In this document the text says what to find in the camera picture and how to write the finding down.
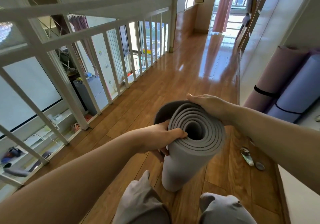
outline leg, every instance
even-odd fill
[[[257,224],[233,195],[222,196],[204,193],[200,197],[200,209],[203,212],[199,221],[200,224]]]
[[[171,224],[171,216],[149,183],[149,171],[126,188],[113,218],[113,224]]]

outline rolled yoga mat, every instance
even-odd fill
[[[320,97],[319,72],[320,55],[311,55],[267,114],[295,122]]]
[[[155,116],[158,124],[170,119],[168,130],[181,128],[188,133],[185,139],[177,139],[168,145],[162,170],[162,185],[171,192],[178,191],[210,159],[225,142],[223,124],[190,101],[173,101],[161,107]]]
[[[304,62],[308,51],[278,46],[244,107],[263,112]]]

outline person's right hand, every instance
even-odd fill
[[[187,94],[186,98],[200,105],[207,113],[218,118],[224,125],[232,125],[235,105],[209,94],[192,96]]]

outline hole in rolled mat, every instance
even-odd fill
[[[203,139],[204,134],[202,128],[197,122],[190,122],[185,129],[186,133],[188,133],[188,137],[192,140],[199,141]]]

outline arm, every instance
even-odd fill
[[[320,194],[320,132],[210,95],[187,98],[233,125],[294,177]]]
[[[136,153],[157,152],[177,138],[169,122],[127,132],[51,171],[0,203],[1,223],[78,224]]]

